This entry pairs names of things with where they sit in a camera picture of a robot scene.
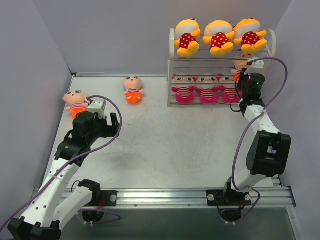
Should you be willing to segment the pink panda plush front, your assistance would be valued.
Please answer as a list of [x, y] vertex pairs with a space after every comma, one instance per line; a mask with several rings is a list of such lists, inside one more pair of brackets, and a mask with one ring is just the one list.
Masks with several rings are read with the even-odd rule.
[[219, 73], [217, 79], [221, 83], [219, 90], [222, 92], [222, 100], [227, 104], [238, 103], [242, 92], [236, 88], [234, 77]]

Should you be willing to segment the pink panda plush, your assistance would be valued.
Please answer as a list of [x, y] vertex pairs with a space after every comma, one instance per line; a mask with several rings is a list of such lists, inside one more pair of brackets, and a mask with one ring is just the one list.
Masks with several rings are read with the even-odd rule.
[[222, 92], [222, 100], [227, 104], [238, 103], [242, 92], [236, 88], [234, 77], [219, 73], [217, 79], [221, 83], [219, 90]]
[[201, 104], [214, 104], [217, 103], [220, 99], [219, 94], [217, 92], [219, 91], [219, 87], [216, 85], [219, 80], [216, 76], [212, 75], [202, 75], [197, 78], [197, 82], [199, 84], [204, 84], [206, 82], [210, 82], [213, 84], [211, 87], [196, 87], [195, 91], [197, 94], [199, 94], [199, 101]]
[[[197, 81], [197, 78], [192, 76], [177, 76], [176, 74], [173, 74], [172, 80], [175, 83], [187, 82], [189, 84], [193, 84]], [[190, 104], [195, 99], [195, 95], [193, 94], [195, 91], [194, 85], [182, 87], [173, 86], [171, 90], [175, 93], [175, 100], [179, 104]]]

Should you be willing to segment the peach doll plush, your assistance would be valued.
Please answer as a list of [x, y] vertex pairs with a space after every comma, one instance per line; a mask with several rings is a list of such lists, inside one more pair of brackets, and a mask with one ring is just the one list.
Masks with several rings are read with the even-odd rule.
[[137, 104], [142, 100], [144, 90], [142, 80], [137, 76], [127, 76], [123, 79], [122, 85], [125, 89], [125, 99], [130, 104]]
[[77, 114], [85, 112], [89, 104], [86, 102], [87, 95], [81, 90], [69, 91], [63, 97], [66, 103], [65, 111], [69, 112], [72, 118]]
[[234, 69], [231, 70], [231, 73], [234, 75], [234, 80], [236, 83], [239, 82], [241, 72], [245, 72], [246, 69], [249, 67], [248, 60], [252, 59], [254, 55], [242, 53], [235, 57], [233, 60]]

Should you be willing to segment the peach doll plush back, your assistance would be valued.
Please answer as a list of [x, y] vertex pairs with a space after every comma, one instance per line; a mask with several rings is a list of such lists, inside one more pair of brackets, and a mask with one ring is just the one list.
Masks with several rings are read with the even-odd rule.
[[137, 104], [142, 100], [144, 90], [142, 80], [137, 76], [127, 76], [123, 79], [122, 85], [125, 89], [125, 99], [130, 104]]

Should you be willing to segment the yellow plush red dotted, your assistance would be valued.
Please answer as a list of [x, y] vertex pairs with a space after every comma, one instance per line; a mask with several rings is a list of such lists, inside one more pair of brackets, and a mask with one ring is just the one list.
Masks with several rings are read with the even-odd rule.
[[174, 30], [174, 46], [177, 55], [190, 57], [198, 52], [200, 44], [197, 38], [201, 35], [201, 29], [195, 18], [182, 20]]
[[232, 25], [225, 20], [215, 20], [204, 30], [203, 42], [210, 45], [210, 54], [224, 56], [234, 49], [232, 42], [235, 36]]
[[254, 18], [246, 18], [233, 26], [236, 45], [241, 45], [241, 51], [254, 54], [262, 50], [268, 43], [265, 39], [266, 30], [260, 30], [260, 22]]

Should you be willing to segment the pink panda plush back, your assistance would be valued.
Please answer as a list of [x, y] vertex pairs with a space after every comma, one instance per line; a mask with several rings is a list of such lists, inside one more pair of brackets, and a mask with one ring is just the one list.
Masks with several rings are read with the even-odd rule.
[[[189, 84], [193, 84], [197, 81], [197, 78], [192, 76], [177, 76], [176, 74], [173, 74], [172, 80], [175, 83], [187, 82]], [[193, 94], [195, 91], [194, 85], [182, 87], [173, 86], [171, 90], [175, 93], [175, 100], [179, 104], [190, 104], [195, 99], [195, 95]]]

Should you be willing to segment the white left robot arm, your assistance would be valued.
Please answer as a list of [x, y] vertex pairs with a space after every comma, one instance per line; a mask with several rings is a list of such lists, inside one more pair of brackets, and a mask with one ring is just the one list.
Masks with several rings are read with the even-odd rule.
[[73, 120], [72, 129], [58, 145], [51, 169], [37, 194], [27, 202], [19, 218], [12, 217], [8, 230], [15, 240], [58, 240], [70, 219], [85, 205], [95, 206], [103, 197], [100, 184], [92, 180], [80, 181], [74, 192], [60, 203], [72, 177], [85, 158], [94, 152], [92, 145], [99, 138], [113, 142], [120, 135], [123, 117], [111, 113], [111, 125], [106, 117], [84, 111]]

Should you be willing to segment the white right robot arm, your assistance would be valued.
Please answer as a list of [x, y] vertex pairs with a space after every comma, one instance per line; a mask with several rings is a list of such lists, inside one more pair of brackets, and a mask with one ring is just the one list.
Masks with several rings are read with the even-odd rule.
[[224, 189], [207, 190], [209, 206], [249, 206], [249, 192], [267, 178], [284, 173], [288, 161], [292, 139], [281, 133], [267, 114], [261, 98], [261, 89], [266, 78], [260, 73], [242, 73], [237, 88], [242, 92], [239, 109], [249, 124], [246, 131], [253, 130], [254, 138], [246, 154], [245, 167], [236, 170], [234, 162], [231, 177]]

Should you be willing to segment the cream metal-rod shelf rack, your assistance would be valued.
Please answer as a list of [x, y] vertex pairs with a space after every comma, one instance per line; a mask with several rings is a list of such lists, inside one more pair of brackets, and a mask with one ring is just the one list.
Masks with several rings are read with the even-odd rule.
[[176, 82], [173, 77], [183, 78], [217, 78], [217, 77], [233, 77], [231, 70], [234, 68], [233, 61], [236, 56], [242, 51], [239, 47], [232, 50], [231, 53], [222, 57], [215, 57], [210, 55], [208, 47], [205, 46], [202, 40], [199, 40], [200, 49], [198, 52], [190, 57], [179, 57], [177, 55], [178, 49], [174, 46], [175, 29], [169, 29], [169, 47], [168, 47], [168, 63], [167, 63], [167, 106], [171, 107], [177, 105], [176, 97], [173, 94], [172, 87], [187, 87], [187, 86], [213, 86], [226, 85], [234, 86], [230, 81], [217, 80], [211, 82], [205, 79], [203, 82], [199, 80], [190, 83], [188, 80], [181, 80]]

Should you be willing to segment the aluminium front mounting rail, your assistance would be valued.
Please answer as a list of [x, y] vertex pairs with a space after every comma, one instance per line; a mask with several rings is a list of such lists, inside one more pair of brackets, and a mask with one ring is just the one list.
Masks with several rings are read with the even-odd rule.
[[119, 208], [119, 209], [178, 209], [206, 208], [294, 208], [296, 206], [289, 187], [263, 187], [249, 192], [233, 191], [225, 194], [222, 189], [168, 188], [168, 189], [108, 189], [101, 188], [97, 194], [86, 187], [68, 188], [54, 194], [45, 190], [32, 201], [36, 209], [55, 210], [59, 205], [67, 209]]

